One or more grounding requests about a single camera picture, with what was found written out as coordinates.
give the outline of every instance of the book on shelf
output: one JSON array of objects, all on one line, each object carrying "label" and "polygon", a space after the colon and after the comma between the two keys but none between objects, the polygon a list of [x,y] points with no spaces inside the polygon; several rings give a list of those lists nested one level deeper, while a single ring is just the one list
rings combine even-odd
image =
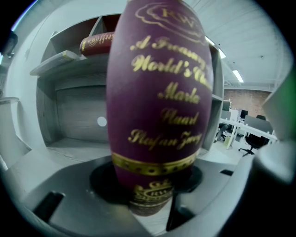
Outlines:
[{"label": "book on shelf", "polygon": [[43,61],[39,66],[35,67],[31,72],[31,76],[37,76],[45,73],[46,71],[62,65],[66,62],[72,61],[74,59],[79,58],[79,56],[69,50],[65,50],[61,53],[58,53],[49,59]]},{"label": "book on shelf", "polygon": [[84,56],[109,53],[114,32],[93,35],[85,38],[80,44],[80,52]]}]

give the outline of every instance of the fluorescent light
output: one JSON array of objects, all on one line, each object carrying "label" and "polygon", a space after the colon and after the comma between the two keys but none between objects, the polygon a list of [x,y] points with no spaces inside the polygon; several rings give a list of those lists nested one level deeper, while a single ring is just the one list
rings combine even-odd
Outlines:
[{"label": "fluorescent light", "polygon": [[226,55],[222,52],[221,49],[219,49],[220,58],[226,58]]},{"label": "fluorescent light", "polygon": [[232,72],[236,76],[236,78],[239,80],[239,82],[244,83],[244,81],[243,81],[243,79],[242,79],[242,77],[241,77],[241,75],[240,75],[240,73],[239,73],[238,70],[234,70]]},{"label": "fluorescent light", "polygon": [[208,37],[205,36],[205,39],[211,44],[211,45],[215,45],[213,41],[211,41]]},{"label": "fluorescent light", "polygon": [[28,8],[23,12],[23,14],[20,15],[20,17],[18,18],[18,20],[14,23],[14,25],[12,26],[11,30],[15,31],[15,28],[17,28],[18,24],[20,23],[20,21],[23,19],[23,17],[25,16],[25,14],[31,9],[32,6],[34,6],[34,4],[37,2],[38,0],[34,1],[30,6],[28,6]]}]

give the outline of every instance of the computer monitor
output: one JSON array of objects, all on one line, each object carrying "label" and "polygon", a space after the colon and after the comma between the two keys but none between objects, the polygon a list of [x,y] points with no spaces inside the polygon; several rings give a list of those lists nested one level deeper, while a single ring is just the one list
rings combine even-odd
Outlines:
[{"label": "computer monitor", "polygon": [[222,110],[229,111],[230,109],[230,101],[223,101]]},{"label": "computer monitor", "polygon": [[241,119],[244,119],[246,117],[246,115],[248,115],[248,111],[247,110],[241,110],[241,113],[240,113],[240,118]]}]

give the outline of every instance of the book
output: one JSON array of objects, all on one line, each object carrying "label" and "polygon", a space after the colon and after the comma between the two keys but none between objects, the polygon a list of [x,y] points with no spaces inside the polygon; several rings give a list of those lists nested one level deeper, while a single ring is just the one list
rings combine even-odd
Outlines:
[{"label": "book", "polygon": [[157,213],[191,175],[210,118],[213,67],[195,12],[181,0],[130,0],[107,69],[107,124],[133,213]]},{"label": "book", "polygon": [[80,53],[84,56],[109,53],[113,38],[114,32],[87,37],[80,44]]},{"label": "book", "polygon": [[50,57],[49,59],[46,59],[45,61],[43,61],[39,66],[35,67],[31,72],[30,75],[31,76],[40,76],[43,73],[47,72],[48,70],[60,66],[66,62],[72,61],[79,58],[77,54],[69,51],[69,50],[65,50],[61,53],[58,53],[52,57]]}]

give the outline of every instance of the gold emblem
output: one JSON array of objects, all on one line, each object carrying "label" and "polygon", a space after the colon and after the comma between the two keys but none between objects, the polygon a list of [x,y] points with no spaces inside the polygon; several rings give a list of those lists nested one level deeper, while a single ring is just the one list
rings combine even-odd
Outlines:
[{"label": "gold emblem", "polygon": [[93,36],[91,39],[88,40],[88,45],[93,47],[96,45],[96,43],[98,42],[99,40],[99,36]]},{"label": "gold emblem", "polygon": [[175,12],[165,3],[149,3],[135,13],[146,24],[158,25],[195,43],[207,45],[202,27],[193,13],[186,16]]},{"label": "gold emblem", "polygon": [[134,189],[135,201],[131,203],[137,206],[158,206],[172,196],[172,190],[172,183],[168,179],[165,179],[163,182],[151,182],[147,189],[136,185]]}]

